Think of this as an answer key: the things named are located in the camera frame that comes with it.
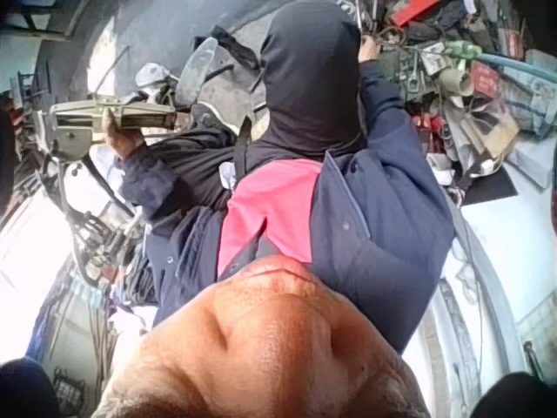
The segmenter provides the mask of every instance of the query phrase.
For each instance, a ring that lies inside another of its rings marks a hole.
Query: concrete floor
[[[147,62],[156,62],[171,72],[181,73],[192,53],[196,36],[205,36],[215,24],[235,31],[292,0],[91,0],[72,42],[43,42],[38,62],[50,62],[53,95],[45,98],[44,109],[55,102],[84,98],[91,54],[103,31],[111,29],[111,49],[104,64],[108,68],[127,46],[129,52],[115,70],[116,94],[136,87],[136,72]],[[74,2],[61,1],[63,12],[50,20],[50,29],[63,30]]]

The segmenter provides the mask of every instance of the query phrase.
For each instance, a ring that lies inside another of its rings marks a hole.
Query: blue hose
[[[491,54],[481,54],[478,57],[478,60],[486,64],[503,65],[505,67],[514,68],[515,70],[526,72],[533,76],[543,78],[550,83],[557,84],[557,72],[546,70],[541,67],[535,67],[531,64],[523,63],[522,61],[516,61],[514,59]]]

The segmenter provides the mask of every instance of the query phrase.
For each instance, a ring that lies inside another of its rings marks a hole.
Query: cable
[[[106,71],[106,73],[103,75],[103,78],[101,78],[101,81],[98,83],[97,88],[93,91],[94,94],[97,94],[98,91],[100,90],[100,88],[103,86],[104,81],[106,81],[106,78],[108,77],[108,75],[111,73],[112,70],[114,70],[114,67],[117,66],[118,62],[120,61],[120,59],[122,59],[122,57],[124,56],[124,54],[130,50],[130,46],[126,46],[122,52],[120,52],[120,54],[116,57],[116,59],[114,60],[114,63],[112,63],[112,65],[108,68],[108,70]]]

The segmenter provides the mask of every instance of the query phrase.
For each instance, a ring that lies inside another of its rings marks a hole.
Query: dark blue jacket
[[[342,293],[401,353],[426,311],[452,243],[453,220],[395,87],[361,68],[367,148],[327,153],[310,220],[310,270]],[[217,281],[224,212],[160,213],[181,181],[148,156],[125,165],[122,194],[153,217],[147,255],[160,303],[157,322]]]

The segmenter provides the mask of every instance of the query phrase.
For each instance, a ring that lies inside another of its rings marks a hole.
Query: pink shirt
[[[312,262],[310,215],[321,164],[306,159],[273,161],[245,177],[231,199],[218,250],[220,276],[265,228],[284,255]]]

